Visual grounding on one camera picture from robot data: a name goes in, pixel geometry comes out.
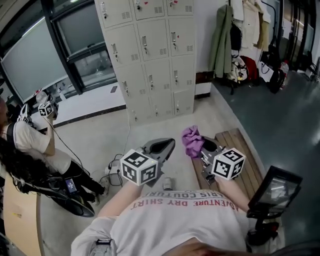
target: long hair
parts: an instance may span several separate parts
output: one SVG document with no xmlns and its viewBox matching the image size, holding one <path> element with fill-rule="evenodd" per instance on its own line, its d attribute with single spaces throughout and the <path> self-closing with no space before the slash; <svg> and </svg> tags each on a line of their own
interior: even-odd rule
<svg viewBox="0 0 320 256">
<path fill-rule="evenodd" d="M 16 149 L 0 136 L 0 162 L 11 177 L 23 179 L 35 186 L 42 185 L 50 174 L 46 164 Z"/>
</svg>

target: metal locker cabinet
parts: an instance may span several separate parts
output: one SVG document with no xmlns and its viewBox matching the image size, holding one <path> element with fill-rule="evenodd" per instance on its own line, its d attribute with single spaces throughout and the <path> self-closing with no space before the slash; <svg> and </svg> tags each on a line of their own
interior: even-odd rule
<svg viewBox="0 0 320 256">
<path fill-rule="evenodd" d="M 153 116 L 149 97 L 147 95 L 140 97 L 139 100 L 129 99 L 126 102 L 126 106 L 131 124 L 145 122 Z"/>
<path fill-rule="evenodd" d="M 183 114 L 191 114 L 193 111 L 195 91 L 194 89 L 176 91 L 174 98 L 174 114 L 176 116 Z"/>
<path fill-rule="evenodd" d="M 147 94 L 146 81 L 141 64 L 129 65 L 115 70 L 123 97 L 140 101 Z"/>
<path fill-rule="evenodd" d="M 132 0 L 136 20 L 165 16 L 164 2 L 161 0 Z"/>
<path fill-rule="evenodd" d="M 170 18 L 169 30 L 172 56 L 195 53 L 195 24 L 193 18 Z"/>
<path fill-rule="evenodd" d="M 134 25 L 105 31 L 104 37 L 114 67 L 119 68 L 124 65 L 140 62 Z"/>
<path fill-rule="evenodd" d="M 165 0 L 169 16 L 194 15 L 194 0 Z"/>
<path fill-rule="evenodd" d="M 151 94 L 171 91 L 170 62 L 168 59 L 152 60 L 145 64 L 147 86 Z"/>
<path fill-rule="evenodd" d="M 194 86 L 193 55 L 178 56 L 172 58 L 172 86 L 173 91 L 187 90 Z"/>
<path fill-rule="evenodd" d="M 98 4 L 105 28 L 133 21 L 129 0 L 98 0 Z"/>
<path fill-rule="evenodd" d="M 137 25 L 143 59 L 150 61 L 168 57 L 166 21 L 164 19 L 145 21 Z"/>
<path fill-rule="evenodd" d="M 172 116 L 171 91 L 163 91 L 153 94 L 151 96 L 151 108 L 153 110 L 153 115 L 158 118 Z"/>
</svg>

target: purple cloth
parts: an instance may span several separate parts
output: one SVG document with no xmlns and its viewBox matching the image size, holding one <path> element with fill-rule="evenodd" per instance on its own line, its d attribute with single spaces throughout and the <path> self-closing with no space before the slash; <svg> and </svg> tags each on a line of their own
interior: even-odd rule
<svg viewBox="0 0 320 256">
<path fill-rule="evenodd" d="M 197 125 L 188 127 L 182 132 L 182 144 L 189 157 L 198 158 L 204 143 L 205 140 L 200 136 Z"/>
</svg>

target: green coat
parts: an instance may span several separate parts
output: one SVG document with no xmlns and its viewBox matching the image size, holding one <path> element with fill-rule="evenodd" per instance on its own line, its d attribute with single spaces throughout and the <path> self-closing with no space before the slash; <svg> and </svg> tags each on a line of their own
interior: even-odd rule
<svg viewBox="0 0 320 256">
<path fill-rule="evenodd" d="M 220 7 L 216 13 L 216 28 L 211 41 L 209 71 L 215 71 L 218 78 L 231 72 L 231 39 L 233 9 L 229 5 Z"/>
</svg>

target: black pants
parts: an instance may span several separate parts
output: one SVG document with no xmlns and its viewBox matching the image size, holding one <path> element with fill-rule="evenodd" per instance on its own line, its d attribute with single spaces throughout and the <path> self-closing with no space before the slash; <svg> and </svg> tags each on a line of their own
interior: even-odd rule
<svg viewBox="0 0 320 256">
<path fill-rule="evenodd" d="M 78 177 L 73 177 L 72 180 L 75 184 L 75 187 L 80 191 L 80 195 L 86 201 L 93 202 L 95 200 L 95 196 L 91 193 L 86 192 L 83 187 L 85 187 L 86 189 L 92 192 L 95 192 L 97 195 L 98 194 L 102 195 L 105 191 L 105 188 L 103 186 L 101 186 L 98 182 L 90 178 L 90 176 L 85 171 L 83 171 L 79 165 L 77 165 L 73 161 L 71 161 L 69 169 L 62 175 L 62 177 L 69 178 L 72 176 L 78 176 Z"/>
</svg>

